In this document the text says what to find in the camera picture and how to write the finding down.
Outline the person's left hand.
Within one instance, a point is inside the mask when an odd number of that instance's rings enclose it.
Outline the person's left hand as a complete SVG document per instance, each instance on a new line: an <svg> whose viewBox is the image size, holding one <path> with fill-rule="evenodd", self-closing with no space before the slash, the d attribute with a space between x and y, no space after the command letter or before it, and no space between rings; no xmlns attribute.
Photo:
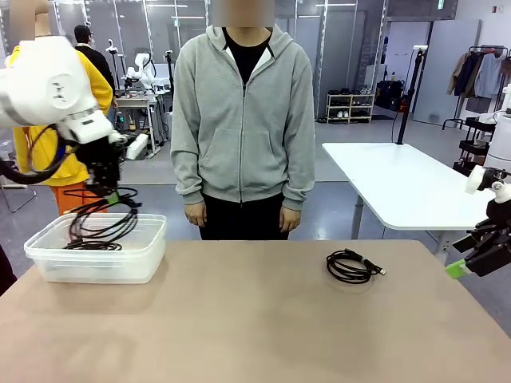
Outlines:
<svg viewBox="0 0 511 383"><path fill-rule="evenodd" d="M287 207L281 207L279 215L279 228L282 233L291 232L296 229L302 218L301 211L294 211Z"/></svg>

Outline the person's right hand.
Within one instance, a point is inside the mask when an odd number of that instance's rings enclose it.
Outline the person's right hand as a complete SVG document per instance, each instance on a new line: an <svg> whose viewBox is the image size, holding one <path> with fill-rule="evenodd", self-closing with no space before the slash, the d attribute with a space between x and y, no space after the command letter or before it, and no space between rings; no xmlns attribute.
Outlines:
<svg viewBox="0 0 511 383"><path fill-rule="evenodd" d="M204 201L195 204L185 204L184 214L191 224L198 227L205 227L207 222L207 211Z"/></svg>

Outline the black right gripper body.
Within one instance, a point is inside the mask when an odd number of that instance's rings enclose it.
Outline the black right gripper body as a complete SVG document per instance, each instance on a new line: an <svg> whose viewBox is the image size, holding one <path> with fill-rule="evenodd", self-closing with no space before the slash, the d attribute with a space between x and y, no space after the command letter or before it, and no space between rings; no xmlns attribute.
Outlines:
<svg viewBox="0 0 511 383"><path fill-rule="evenodd" d="M471 231L475 245L465 258L465 266L479 277L510 264L510 201L491 200L486 214L487 219Z"/></svg>

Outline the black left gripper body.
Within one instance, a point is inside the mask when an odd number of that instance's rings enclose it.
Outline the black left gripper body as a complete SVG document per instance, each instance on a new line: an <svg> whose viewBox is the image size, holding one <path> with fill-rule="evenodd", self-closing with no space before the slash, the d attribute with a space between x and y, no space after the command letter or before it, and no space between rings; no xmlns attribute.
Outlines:
<svg viewBox="0 0 511 383"><path fill-rule="evenodd" d="M115 190L120 180L121 146L101 138L78 148L78 160L89 173L88 190Z"/></svg>

